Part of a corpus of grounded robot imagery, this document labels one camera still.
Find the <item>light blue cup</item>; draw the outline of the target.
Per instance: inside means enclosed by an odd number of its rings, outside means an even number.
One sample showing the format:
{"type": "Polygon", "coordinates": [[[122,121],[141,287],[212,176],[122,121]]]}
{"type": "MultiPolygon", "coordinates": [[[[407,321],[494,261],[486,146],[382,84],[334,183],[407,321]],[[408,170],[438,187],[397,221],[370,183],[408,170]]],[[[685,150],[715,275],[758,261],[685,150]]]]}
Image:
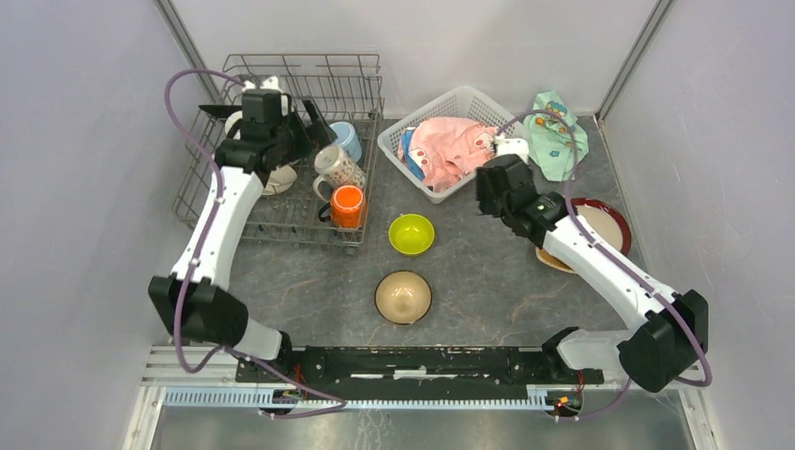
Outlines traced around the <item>light blue cup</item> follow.
{"type": "Polygon", "coordinates": [[[358,163],[364,151],[353,124],[350,122],[338,121],[332,123],[330,128],[336,135],[333,145],[340,146],[354,162],[358,163]]]}

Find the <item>white floral mug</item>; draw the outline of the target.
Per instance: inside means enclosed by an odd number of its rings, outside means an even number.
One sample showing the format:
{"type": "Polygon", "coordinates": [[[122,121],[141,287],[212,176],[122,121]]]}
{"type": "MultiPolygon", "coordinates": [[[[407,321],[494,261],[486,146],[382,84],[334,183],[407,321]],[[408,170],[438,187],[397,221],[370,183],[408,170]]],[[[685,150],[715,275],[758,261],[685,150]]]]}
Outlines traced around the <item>white floral mug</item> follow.
{"type": "Polygon", "coordinates": [[[332,190],[342,186],[366,187],[366,174],[339,145],[330,145],[321,150],[314,158],[314,170],[317,177],[312,183],[313,191],[326,203],[330,202],[331,195],[322,193],[321,184],[328,185],[332,190]]]}

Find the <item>cream plate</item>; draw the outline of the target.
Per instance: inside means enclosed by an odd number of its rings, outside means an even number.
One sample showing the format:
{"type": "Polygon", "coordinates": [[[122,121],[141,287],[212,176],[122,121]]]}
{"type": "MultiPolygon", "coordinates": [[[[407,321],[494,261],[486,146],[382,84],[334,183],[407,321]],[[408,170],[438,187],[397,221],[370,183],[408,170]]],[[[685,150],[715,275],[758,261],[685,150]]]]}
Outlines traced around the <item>cream plate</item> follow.
{"type": "Polygon", "coordinates": [[[241,111],[233,112],[224,123],[224,132],[227,139],[239,140],[241,136],[240,124],[243,113],[241,111]]]}

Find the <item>white deep plate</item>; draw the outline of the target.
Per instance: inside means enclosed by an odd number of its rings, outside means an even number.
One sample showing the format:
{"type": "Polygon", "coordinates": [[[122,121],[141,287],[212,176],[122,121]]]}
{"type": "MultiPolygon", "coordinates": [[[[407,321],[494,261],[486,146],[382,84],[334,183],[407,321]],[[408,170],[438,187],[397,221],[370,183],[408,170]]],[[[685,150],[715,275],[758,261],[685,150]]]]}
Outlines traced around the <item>white deep plate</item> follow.
{"type": "Polygon", "coordinates": [[[290,189],[297,179],[295,169],[290,165],[285,165],[273,170],[263,185],[262,196],[270,197],[286,192],[290,189]]]}

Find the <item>orange mug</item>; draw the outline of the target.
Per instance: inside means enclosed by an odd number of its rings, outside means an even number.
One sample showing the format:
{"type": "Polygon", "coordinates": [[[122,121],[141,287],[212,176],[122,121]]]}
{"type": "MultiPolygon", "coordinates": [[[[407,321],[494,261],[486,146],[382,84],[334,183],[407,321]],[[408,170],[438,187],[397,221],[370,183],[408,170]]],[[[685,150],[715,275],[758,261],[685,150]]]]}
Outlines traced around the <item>orange mug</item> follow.
{"type": "Polygon", "coordinates": [[[330,202],[319,210],[318,219],[339,229],[356,230],[365,225],[367,208],[364,190],[346,185],[334,190],[330,202]]]}

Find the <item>yellow-green bowl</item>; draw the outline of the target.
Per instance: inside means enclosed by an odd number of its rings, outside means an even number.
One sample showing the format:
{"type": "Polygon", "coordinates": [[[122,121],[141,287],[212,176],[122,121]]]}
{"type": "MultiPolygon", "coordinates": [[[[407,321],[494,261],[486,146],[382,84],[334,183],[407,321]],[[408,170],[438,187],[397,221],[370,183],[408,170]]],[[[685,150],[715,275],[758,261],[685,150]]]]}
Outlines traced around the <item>yellow-green bowl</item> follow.
{"type": "Polygon", "coordinates": [[[394,250],[405,256],[418,256],[430,249],[436,232],[431,221],[419,214],[395,218],[388,229],[388,240],[394,250]]]}

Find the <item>red rimmed plate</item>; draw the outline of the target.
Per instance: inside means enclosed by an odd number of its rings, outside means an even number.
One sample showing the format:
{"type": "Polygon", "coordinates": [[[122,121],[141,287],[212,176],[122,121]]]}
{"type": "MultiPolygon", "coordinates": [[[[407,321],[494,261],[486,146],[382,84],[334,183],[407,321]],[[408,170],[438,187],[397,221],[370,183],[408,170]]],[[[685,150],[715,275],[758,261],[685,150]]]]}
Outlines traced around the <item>red rimmed plate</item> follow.
{"type": "Polygon", "coordinates": [[[632,234],[627,220],[613,206],[591,198],[574,198],[573,206],[588,224],[611,246],[627,256],[632,234]]]}

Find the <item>beige bowl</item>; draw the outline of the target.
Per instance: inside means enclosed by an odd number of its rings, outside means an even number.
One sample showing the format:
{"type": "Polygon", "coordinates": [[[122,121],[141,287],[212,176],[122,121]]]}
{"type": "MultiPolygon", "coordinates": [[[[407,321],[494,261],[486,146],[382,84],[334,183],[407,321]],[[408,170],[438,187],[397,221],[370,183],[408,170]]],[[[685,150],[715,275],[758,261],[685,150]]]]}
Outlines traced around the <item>beige bowl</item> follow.
{"type": "Polygon", "coordinates": [[[374,305],[388,322],[410,325],[429,312],[433,293],[424,277],[409,270],[399,270],[383,277],[374,291],[374,305]]]}

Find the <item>wooden woven coaster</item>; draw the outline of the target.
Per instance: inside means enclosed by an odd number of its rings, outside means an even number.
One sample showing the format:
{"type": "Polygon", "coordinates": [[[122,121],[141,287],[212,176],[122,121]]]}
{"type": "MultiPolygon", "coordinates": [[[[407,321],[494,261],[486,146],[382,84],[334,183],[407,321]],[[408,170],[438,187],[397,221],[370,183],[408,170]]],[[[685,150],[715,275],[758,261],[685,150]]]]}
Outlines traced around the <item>wooden woven coaster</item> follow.
{"type": "Polygon", "coordinates": [[[568,274],[575,274],[576,273],[576,271],[573,270],[571,267],[569,267],[566,263],[564,263],[563,261],[561,261],[561,260],[557,259],[556,257],[552,256],[551,254],[549,254],[547,251],[545,251],[542,248],[538,248],[537,247],[535,249],[535,255],[536,255],[536,258],[538,259],[539,262],[541,262],[541,263],[543,263],[543,264],[545,264],[545,265],[547,265],[547,266],[549,266],[549,267],[551,267],[551,268],[553,268],[555,270],[558,270],[558,271],[561,271],[561,272],[564,272],[564,273],[568,273],[568,274]]]}

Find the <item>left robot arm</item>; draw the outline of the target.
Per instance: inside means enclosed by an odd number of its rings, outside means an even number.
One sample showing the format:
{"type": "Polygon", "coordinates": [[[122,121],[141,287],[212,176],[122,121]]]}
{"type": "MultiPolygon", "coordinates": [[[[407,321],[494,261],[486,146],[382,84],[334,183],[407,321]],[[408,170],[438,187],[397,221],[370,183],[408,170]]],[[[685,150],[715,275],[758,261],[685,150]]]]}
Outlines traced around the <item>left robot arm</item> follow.
{"type": "Polygon", "coordinates": [[[206,342],[258,358],[261,373],[277,383],[294,370],[288,337],[253,320],[229,284],[243,230],[272,172],[336,138],[312,98],[302,99],[302,112],[296,101],[277,89],[254,88],[244,92],[239,106],[204,106],[217,118],[242,116],[208,155],[213,180],[185,252],[168,276],[154,276],[148,286],[175,346],[206,342]]]}

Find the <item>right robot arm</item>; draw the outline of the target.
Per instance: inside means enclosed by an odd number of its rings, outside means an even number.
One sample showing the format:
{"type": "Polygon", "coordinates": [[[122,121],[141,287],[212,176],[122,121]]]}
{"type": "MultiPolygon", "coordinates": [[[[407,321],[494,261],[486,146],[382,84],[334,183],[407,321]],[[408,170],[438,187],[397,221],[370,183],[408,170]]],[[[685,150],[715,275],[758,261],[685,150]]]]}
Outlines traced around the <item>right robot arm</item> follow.
{"type": "Polygon", "coordinates": [[[713,381],[706,352],[709,306],[697,291],[677,292],[610,246],[558,192],[537,192],[533,172],[516,155],[498,156],[477,169],[482,214],[569,266],[618,313],[625,328],[576,329],[555,337],[541,358],[544,375],[564,383],[579,369],[622,371],[653,393],[677,381],[707,387],[713,381]]]}

